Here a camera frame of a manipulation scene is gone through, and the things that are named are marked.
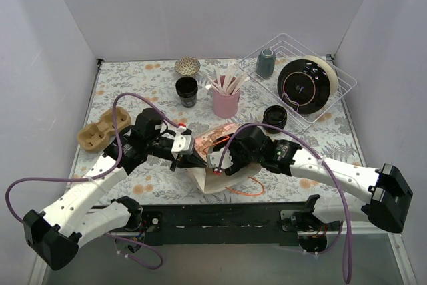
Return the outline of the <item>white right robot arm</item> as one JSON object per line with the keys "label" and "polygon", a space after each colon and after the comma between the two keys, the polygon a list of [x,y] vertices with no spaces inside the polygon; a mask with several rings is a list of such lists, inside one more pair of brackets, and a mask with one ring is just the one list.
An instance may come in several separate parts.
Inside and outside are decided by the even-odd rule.
{"label": "white right robot arm", "polygon": [[310,230],[337,221],[337,207],[347,222],[368,221],[386,232],[404,229],[413,191],[398,167],[355,166],[322,157],[314,148],[286,132],[286,139],[266,136],[261,123],[248,123],[236,130],[222,149],[217,167],[227,174],[255,163],[275,174],[306,178],[338,190],[338,201],[317,199],[302,212],[302,223]]}

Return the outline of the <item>brown paper gift bag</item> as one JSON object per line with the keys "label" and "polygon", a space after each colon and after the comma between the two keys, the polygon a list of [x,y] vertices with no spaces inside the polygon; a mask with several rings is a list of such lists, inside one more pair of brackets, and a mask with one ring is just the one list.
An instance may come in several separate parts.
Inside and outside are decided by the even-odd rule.
{"label": "brown paper gift bag", "polygon": [[224,146],[239,127],[236,123],[225,123],[195,137],[195,150],[207,167],[190,168],[186,172],[201,192],[214,194],[229,190],[261,170],[259,164],[239,164],[238,158],[231,155],[231,148],[222,157]]}

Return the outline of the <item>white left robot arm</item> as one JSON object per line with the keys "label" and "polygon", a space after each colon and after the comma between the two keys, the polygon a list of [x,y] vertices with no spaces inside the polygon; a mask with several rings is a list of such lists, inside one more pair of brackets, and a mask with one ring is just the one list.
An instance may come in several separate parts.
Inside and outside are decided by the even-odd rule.
{"label": "white left robot arm", "polygon": [[195,150],[191,130],[181,125],[166,137],[163,123],[156,110],[144,109],[135,124],[123,128],[119,138],[104,149],[84,182],[75,184],[41,212],[25,214],[26,242],[52,270],[68,265],[81,247],[107,232],[141,229],[143,208],[129,196],[113,199],[94,213],[89,210],[148,156],[169,160],[172,170],[206,168],[206,161]]}

